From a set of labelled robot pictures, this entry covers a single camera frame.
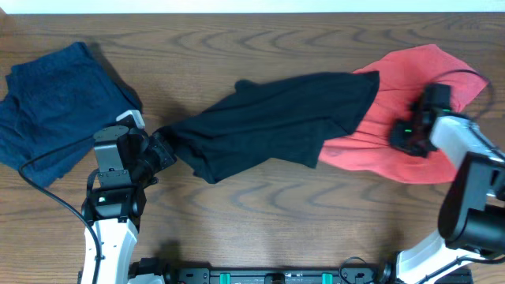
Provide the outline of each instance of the fabric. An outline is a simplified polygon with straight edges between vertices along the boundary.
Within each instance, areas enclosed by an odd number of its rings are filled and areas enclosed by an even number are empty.
[[[84,43],[12,67],[9,92],[0,102],[0,162],[18,169],[115,122],[140,104],[118,87]],[[86,140],[26,169],[44,187],[63,177],[93,146]]]
[[[159,131],[211,184],[269,158],[315,167],[324,140],[353,133],[378,87],[378,72],[241,80],[233,95]]]
[[[371,170],[386,178],[410,184],[453,181],[456,169],[441,151],[427,159],[412,157],[389,147],[387,139],[395,121],[409,119],[410,105],[417,101],[427,83],[454,69],[470,69],[465,62],[430,44],[391,52],[354,73],[380,72],[376,100],[355,134],[327,140],[320,161],[344,170]],[[460,112],[486,86],[468,73],[452,73],[437,80],[452,87],[451,106]]]

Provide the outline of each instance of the folded cloth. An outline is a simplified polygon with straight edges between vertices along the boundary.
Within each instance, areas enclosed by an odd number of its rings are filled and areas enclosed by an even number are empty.
[[[211,184],[269,158],[316,167],[324,140],[353,133],[378,88],[378,72],[241,80],[233,95],[158,131]]]
[[[345,170],[371,170],[410,184],[453,181],[456,169],[444,153],[432,152],[427,159],[409,156],[390,148],[388,136],[397,119],[410,118],[410,106],[419,99],[425,85],[455,69],[472,70],[465,62],[430,44],[391,52],[378,62],[354,71],[380,71],[379,93],[355,134],[324,143],[320,161]],[[452,87],[451,106],[457,112],[487,84],[469,73],[451,73],[437,81]]]
[[[118,87],[84,43],[12,67],[0,102],[0,162],[18,169],[43,153],[113,123],[140,104]],[[62,178],[91,149],[93,139],[54,153],[25,172],[42,186]]]

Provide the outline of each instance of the black cloth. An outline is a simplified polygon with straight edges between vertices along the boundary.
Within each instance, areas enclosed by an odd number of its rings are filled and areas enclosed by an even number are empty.
[[[211,184],[269,158],[316,167],[325,140],[356,130],[379,89],[379,73],[240,80],[235,89],[202,114],[158,130]]]
[[[6,77],[0,102],[0,162],[18,169],[29,159],[91,136],[140,104],[117,86],[84,43],[22,65]],[[93,146],[86,140],[56,152],[26,173],[44,187],[61,178]]]

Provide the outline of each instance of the wood grain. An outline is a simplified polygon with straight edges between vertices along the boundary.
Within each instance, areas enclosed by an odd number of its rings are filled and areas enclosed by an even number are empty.
[[[85,41],[116,80],[134,89],[150,130],[194,115],[259,82],[352,71],[391,50],[436,43],[496,88],[483,132],[505,144],[505,15],[499,13],[15,16],[0,23],[0,75]],[[0,94],[7,93],[0,81]],[[468,108],[487,103],[480,95]],[[84,200],[88,154],[51,190]],[[83,226],[66,209],[0,166],[1,283],[75,283]],[[447,185],[403,185],[320,164],[270,160],[217,185],[183,162],[147,190],[134,260],[162,256],[216,267],[337,266],[407,249],[436,228]],[[477,283],[503,283],[503,267],[473,266]]]

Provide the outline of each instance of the red cloth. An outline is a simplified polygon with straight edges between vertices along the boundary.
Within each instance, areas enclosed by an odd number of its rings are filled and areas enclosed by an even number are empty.
[[[391,127],[399,118],[410,118],[410,105],[432,79],[454,69],[471,69],[435,44],[394,51],[378,62],[354,71],[380,71],[375,101],[353,135],[327,140],[319,160],[344,170],[371,170],[386,178],[410,184],[453,181],[456,169],[441,151],[427,159],[412,157],[389,147]],[[452,87],[451,106],[460,112],[486,83],[469,73],[452,73],[437,82]]]

